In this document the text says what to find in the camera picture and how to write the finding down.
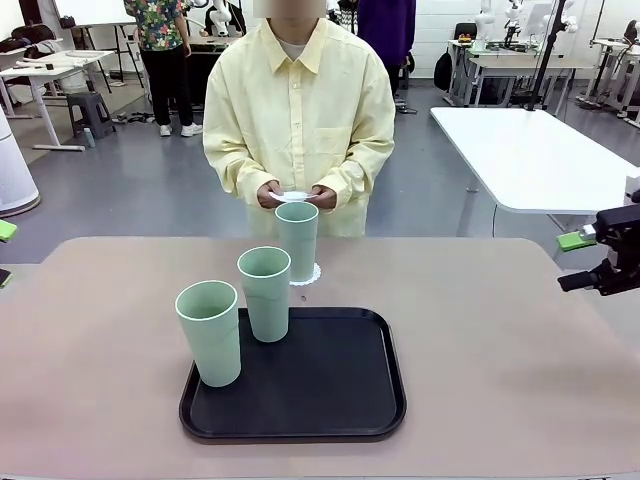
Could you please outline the person's left hand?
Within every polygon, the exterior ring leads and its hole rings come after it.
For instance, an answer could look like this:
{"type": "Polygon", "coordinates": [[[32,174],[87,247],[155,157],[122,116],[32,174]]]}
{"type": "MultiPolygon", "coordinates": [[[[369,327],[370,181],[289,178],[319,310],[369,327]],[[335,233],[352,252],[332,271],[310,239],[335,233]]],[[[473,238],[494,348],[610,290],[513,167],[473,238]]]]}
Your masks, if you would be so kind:
{"type": "Polygon", "coordinates": [[[336,192],[326,186],[315,185],[311,192],[309,202],[321,210],[333,210],[337,205],[336,192]]]}

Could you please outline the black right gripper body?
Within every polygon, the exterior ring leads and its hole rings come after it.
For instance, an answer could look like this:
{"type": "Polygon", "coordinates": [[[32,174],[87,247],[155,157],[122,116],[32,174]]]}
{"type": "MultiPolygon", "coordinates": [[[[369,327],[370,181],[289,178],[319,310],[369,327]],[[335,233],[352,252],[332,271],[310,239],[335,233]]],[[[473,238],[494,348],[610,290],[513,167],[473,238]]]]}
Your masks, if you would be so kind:
{"type": "Polygon", "coordinates": [[[631,204],[600,211],[595,222],[599,243],[611,253],[600,265],[602,296],[639,288],[639,205],[631,204]]]}

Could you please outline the person's right hand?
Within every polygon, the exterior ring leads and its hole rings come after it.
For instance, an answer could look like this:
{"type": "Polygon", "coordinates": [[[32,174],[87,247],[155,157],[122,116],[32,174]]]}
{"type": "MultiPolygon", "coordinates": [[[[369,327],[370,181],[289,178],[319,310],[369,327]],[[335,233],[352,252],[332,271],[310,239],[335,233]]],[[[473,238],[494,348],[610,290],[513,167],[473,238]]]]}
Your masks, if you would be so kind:
{"type": "Polygon", "coordinates": [[[257,200],[262,208],[275,209],[282,203],[280,200],[282,194],[279,182],[272,180],[263,184],[257,190],[257,200]]]}

